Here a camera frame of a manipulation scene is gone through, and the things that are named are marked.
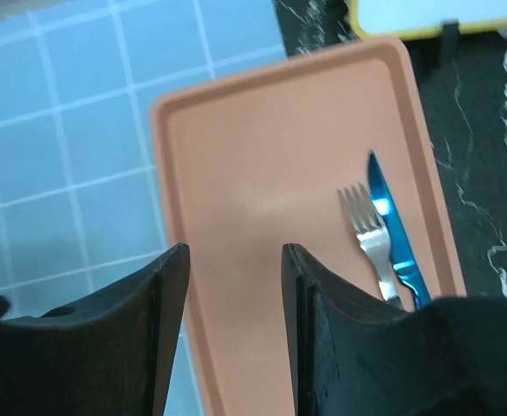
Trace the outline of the blue patterned knife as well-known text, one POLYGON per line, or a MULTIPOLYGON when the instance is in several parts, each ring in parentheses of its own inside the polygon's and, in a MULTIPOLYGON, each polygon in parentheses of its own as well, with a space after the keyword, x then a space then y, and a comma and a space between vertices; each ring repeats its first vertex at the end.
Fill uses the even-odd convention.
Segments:
POLYGON ((384 220, 391 238, 389 258, 393 270, 400 283, 411 290, 415 308, 422 309, 432 301, 432 298, 374 151, 370 151, 368 154, 367 182, 370 198, 376 211, 384 220))

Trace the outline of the small framed whiteboard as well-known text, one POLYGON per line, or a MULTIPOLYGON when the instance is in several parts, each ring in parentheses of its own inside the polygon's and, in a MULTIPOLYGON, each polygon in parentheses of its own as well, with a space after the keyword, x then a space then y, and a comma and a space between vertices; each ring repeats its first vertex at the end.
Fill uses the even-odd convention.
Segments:
POLYGON ((352 1, 349 24, 362 39, 432 39, 422 53, 432 68, 455 56, 462 35, 496 31, 507 40, 507 1, 352 1))

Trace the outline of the orange plastic tray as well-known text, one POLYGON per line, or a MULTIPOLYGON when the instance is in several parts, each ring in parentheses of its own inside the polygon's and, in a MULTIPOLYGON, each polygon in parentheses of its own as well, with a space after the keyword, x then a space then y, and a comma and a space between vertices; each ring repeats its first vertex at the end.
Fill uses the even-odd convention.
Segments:
POLYGON ((375 153, 432 296, 462 296, 445 197, 404 43, 373 38, 160 97, 151 113, 171 244, 188 244, 185 329, 208 415, 294 412, 282 248, 380 290, 341 207, 375 153))

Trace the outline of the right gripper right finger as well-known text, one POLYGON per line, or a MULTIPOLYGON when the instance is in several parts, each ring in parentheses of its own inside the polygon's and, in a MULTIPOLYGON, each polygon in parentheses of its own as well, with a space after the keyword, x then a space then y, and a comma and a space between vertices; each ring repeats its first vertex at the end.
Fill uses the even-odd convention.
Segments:
POLYGON ((397 309, 300 244, 282 251, 298 415, 507 415, 507 299, 397 309))

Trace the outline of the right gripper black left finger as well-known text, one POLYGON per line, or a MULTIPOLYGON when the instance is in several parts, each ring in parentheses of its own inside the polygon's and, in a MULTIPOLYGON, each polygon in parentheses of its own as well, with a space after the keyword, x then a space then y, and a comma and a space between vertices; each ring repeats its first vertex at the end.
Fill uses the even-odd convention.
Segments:
POLYGON ((39 317, 0 296, 0 415, 161 415, 190 278, 176 244, 39 317))

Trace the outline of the blue checked tablecloth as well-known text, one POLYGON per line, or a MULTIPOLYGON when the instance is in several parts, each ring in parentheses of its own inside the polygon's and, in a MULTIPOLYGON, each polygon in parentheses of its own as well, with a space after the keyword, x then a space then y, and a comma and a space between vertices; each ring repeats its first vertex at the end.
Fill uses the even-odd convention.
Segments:
POLYGON ((151 112, 285 58, 269 1, 63 1, 0 20, 0 296, 38 317, 166 251, 151 112))

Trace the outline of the silver metal fork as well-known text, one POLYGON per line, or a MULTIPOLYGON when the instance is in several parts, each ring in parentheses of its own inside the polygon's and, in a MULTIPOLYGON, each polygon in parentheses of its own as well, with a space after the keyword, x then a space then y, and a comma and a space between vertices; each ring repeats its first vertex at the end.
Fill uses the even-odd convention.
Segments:
POLYGON ((392 247, 391 238, 367 188, 359 183, 343 187, 338 190, 338 193, 353 226, 359 246, 374 267, 383 300, 397 309, 404 309, 394 283, 389 260, 392 247))

